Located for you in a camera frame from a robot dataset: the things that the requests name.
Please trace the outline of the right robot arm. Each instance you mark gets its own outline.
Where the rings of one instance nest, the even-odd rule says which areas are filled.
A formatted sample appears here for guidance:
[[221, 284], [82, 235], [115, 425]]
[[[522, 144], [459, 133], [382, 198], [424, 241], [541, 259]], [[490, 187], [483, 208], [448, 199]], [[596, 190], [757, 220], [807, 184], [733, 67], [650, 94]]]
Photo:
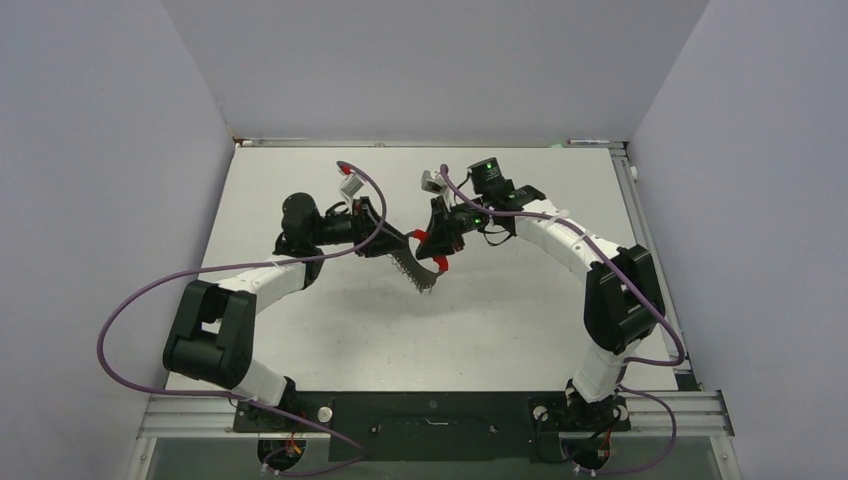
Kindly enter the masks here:
[[665, 315], [653, 259], [640, 245], [626, 248], [603, 239], [558, 209], [537, 188], [518, 187], [503, 176], [496, 158], [467, 170], [474, 195], [466, 198], [446, 179], [448, 169], [426, 170], [422, 190], [433, 194], [417, 259], [440, 265], [464, 247], [472, 231], [502, 227], [511, 238], [539, 247], [585, 286], [583, 324], [591, 340], [584, 359], [566, 386], [565, 414], [579, 428], [589, 428], [605, 413], [623, 379], [629, 359]]

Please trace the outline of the steel key holder red handle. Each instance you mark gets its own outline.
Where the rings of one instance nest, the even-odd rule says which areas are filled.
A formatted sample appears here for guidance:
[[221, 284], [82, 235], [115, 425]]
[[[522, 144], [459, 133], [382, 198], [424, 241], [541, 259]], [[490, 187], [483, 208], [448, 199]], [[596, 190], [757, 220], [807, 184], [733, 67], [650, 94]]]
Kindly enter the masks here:
[[401, 235], [402, 247], [391, 253], [390, 258], [392, 264], [398, 271], [411, 282], [418, 293], [424, 294], [430, 292], [438, 280], [443, 276], [443, 272], [436, 268], [429, 268], [418, 260], [410, 246], [411, 234]]

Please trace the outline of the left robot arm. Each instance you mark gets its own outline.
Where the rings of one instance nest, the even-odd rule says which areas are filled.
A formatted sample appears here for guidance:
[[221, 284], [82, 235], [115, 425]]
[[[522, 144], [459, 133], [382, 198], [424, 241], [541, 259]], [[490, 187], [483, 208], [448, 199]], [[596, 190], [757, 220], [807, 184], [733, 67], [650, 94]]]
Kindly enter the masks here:
[[365, 258], [409, 251], [408, 236], [382, 221], [366, 196], [345, 211], [321, 213], [310, 195], [292, 194], [281, 227], [269, 266], [185, 287], [163, 351], [168, 371], [260, 403], [259, 417], [274, 430], [294, 424], [298, 403], [290, 396], [294, 381], [253, 355], [257, 315], [317, 280], [325, 246], [363, 243]]

